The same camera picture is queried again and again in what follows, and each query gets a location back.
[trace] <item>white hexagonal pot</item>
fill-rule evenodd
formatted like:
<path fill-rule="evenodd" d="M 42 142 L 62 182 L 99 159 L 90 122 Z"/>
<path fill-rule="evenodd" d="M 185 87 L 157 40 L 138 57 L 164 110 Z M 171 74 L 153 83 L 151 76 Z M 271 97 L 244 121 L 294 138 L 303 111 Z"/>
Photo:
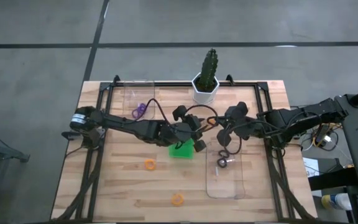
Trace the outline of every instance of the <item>white hexagonal pot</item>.
<path fill-rule="evenodd" d="M 196 85 L 195 85 L 195 81 L 200 75 L 201 75 L 201 72 L 199 74 L 197 74 L 194 77 L 194 79 L 191 81 L 191 84 L 193 85 L 193 89 L 194 89 L 193 99 L 198 104 L 208 104 L 208 103 L 211 103 L 215 99 L 216 92 L 218 91 L 218 88 L 219 88 L 219 81 L 216 79 L 216 77 L 214 77 L 216 86 L 215 86 L 215 89 L 211 93 L 205 93 L 202 91 L 198 91 L 196 88 Z"/>

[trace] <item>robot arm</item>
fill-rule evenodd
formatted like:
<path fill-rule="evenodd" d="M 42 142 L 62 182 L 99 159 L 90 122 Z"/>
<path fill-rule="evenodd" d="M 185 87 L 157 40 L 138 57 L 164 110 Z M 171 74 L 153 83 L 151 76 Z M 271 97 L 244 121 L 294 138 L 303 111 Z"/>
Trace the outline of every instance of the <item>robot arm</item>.
<path fill-rule="evenodd" d="M 347 111 L 330 98 L 320 103 L 296 110 L 271 110 L 257 115 L 257 119 L 247 117 L 245 103 L 230 107 L 225 117 L 218 122 L 224 129 L 218 133 L 220 145 L 230 143 L 229 134 L 234 132 L 243 140 L 250 136 L 270 138 L 273 147 L 284 148 L 296 134 L 305 132 L 322 123 L 340 123 L 347 116 Z"/>
<path fill-rule="evenodd" d="M 203 150 L 205 143 L 199 140 L 202 137 L 202 133 L 199 131 L 201 127 L 199 119 L 192 114 L 183 115 L 181 119 L 182 122 L 174 124 L 165 120 L 136 121 L 103 113 L 92 106 L 85 106 L 75 111 L 70 127 L 81 133 L 84 137 L 83 144 L 87 147 L 98 147 L 105 129 L 109 128 L 133 134 L 146 143 L 158 146 L 170 146 L 193 139 L 196 151 Z"/>

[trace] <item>concrete floor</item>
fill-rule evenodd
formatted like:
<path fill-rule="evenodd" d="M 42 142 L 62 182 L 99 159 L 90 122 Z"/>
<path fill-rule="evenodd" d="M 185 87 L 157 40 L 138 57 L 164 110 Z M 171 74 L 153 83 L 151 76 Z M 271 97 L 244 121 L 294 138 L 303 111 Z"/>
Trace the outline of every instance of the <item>concrete floor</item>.
<path fill-rule="evenodd" d="M 0 44 L 92 43 L 102 3 L 0 0 Z M 111 0 L 100 40 L 230 41 L 358 41 L 358 0 Z M 189 80 L 207 51 L 98 49 L 90 80 Z M 292 105 L 358 91 L 358 47 L 217 51 L 218 78 L 284 80 Z M 31 154 L 27 164 L 10 162 L 0 223 L 49 219 L 67 146 L 60 133 L 68 129 L 89 54 L 90 49 L 0 49 L 0 137 Z M 339 144 L 348 153 L 342 135 Z M 338 151 L 311 149 L 305 156 L 346 163 Z"/>

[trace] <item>orange ring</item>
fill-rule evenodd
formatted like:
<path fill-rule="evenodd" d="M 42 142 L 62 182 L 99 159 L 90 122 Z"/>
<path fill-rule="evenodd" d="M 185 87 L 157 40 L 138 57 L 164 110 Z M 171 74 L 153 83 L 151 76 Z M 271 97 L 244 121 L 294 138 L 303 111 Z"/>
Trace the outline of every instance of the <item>orange ring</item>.
<path fill-rule="evenodd" d="M 148 170 L 155 170 L 155 161 L 153 159 L 146 159 L 144 161 L 144 166 L 146 166 L 146 169 Z"/>
<path fill-rule="evenodd" d="M 171 203 L 174 206 L 179 206 L 179 205 L 183 204 L 184 201 L 185 201 L 185 199 L 183 198 L 183 196 L 181 194 L 174 194 L 171 198 Z"/>
<path fill-rule="evenodd" d="M 215 125 L 216 124 L 216 120 L 215 118 L 210 118 L 209 120 L 207 120 L 207 123 L 210 122 L 211 124 Z"/>

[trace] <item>wooden tabletop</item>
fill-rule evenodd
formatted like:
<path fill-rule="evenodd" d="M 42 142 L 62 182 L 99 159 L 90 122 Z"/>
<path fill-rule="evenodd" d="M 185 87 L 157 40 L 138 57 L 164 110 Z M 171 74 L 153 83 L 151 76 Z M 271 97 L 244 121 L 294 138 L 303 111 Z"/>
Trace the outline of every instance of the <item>wooden tabletop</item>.
<path fill-rule="evenodd" d="M 268 82 L 273 108 L 289 108 L 283 81 Z M 84 82 L 78 106 L 96 106 L 100 82 Z M 156 87 L 155 98 L 167 118 L 174 122 L 172 111 L 178 105 L 194 105 L 193 90 L 188 87 Z M 239 101 L 247 103 L 248 116 L 255 117 L 257 104 L 251 87 L 220 87 L 210 104 L 219 114 Z M 124 88 L 115 88 L 110 113 L 123 115 Z M 212 116 L 206 108 L 189 113 L 199 118 Z M 158 108 L 155 119 L 162 119 Z M 204 133 L 203 140 L 216 140 L 220 128 Z M 70 142 L 68 152 L 78 148 L 81 140 Z M 193 159 L 174 159 L 166 147 L 146 144 L 130 134 L 108 130 L 102 161 L 98 195 L 94 211 L 95 222 L 256 222 L 277 221 L 269 170 L 262 139 L 243 141 L 241 162 L 244 198 L 211 198 L 206 193 L 207 150 L 195 153 Z M 81 185 L 86 150 L 69 155 L 64 163 L 52 218 L 63 213 L 78 193 Z M 154 159 L 155 170 L 146 170 L 144 161 Z M 307 211 L 316 217 L 306 170 L 299 147 L 288 146 L 284 157 L 290 188 Z M 223 193 L 230 196 L 232 192 Z M 174 194 L 182 194 L 184 203 L 171 203 Z M 280 198 L 286 216 L 283 194 Z M 84 214 L 88 209 L 86 198 Z"/>

